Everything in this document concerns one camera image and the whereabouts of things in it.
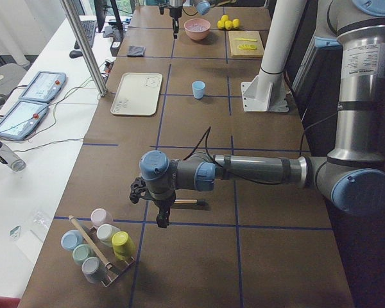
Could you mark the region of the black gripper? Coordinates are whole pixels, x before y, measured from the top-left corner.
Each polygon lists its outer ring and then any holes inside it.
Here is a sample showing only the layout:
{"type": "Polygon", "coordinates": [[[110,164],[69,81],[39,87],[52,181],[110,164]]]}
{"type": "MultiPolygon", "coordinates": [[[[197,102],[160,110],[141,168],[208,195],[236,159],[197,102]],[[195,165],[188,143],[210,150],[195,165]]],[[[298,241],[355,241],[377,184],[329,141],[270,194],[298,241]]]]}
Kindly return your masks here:
{"type": "Polygon", "coordinates": [[[173,38],[177,39],[178,38],[178,32],[179,32],[179,20],[178,19],[181,17],[181,7],[180,6],[171,7],[169,9],[169,15],[171,18],[173,18],[173,20],[172,20],[173,38]]]}
{"type": "Polygon", "coordinates": [[[149,193],[154,204],[158,207],[157,226],[159,228],[167,228],[169,226],[171,207],[176,200],[175,190],[170,189],[160,193],[149,191],[149,193]]]}

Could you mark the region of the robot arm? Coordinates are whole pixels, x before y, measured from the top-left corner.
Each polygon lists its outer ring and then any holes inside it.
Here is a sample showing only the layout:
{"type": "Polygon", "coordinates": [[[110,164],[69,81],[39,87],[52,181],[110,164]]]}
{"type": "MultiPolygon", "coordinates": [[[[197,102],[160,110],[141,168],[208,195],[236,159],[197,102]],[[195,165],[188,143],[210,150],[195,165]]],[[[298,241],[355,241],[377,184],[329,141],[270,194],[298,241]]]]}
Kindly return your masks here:
{"type": "MultiPolygon", "coordinates": [[[[169,16],[172,18],[172,27],[173,27],[173,37],[174,39],[178,38],[179,32],[179,18],[182,16],[184,9],[183,0],[146,0],[144,2],[147,6],[158,6],[159,12],[161,15],[164,14],[164,10],[169,10],[169,16]]],[[[194,0],[192,1],[192,6],[195,7],[196,11],[200,15],[205,15],[209,12],[212,7],[221,6],[224,4],[235,3],[235,1],[218,1],[218,0],[194,0]]]]}
{"type": "Polygon", "coordinates": [[[216,179],[313,188],[353,216],[385,207],[385,159],[378,149],[385,1],[320,1],[314,34],[316,47],[343,50],[332,151],[296,159],[192,151],[182,160],[171,160],[153,150],[140,159],[141,173],[131,185],[130,200],[152,201],[158,207],[160,228],[169,225],[177,190],[210,191],[216,179]]]}

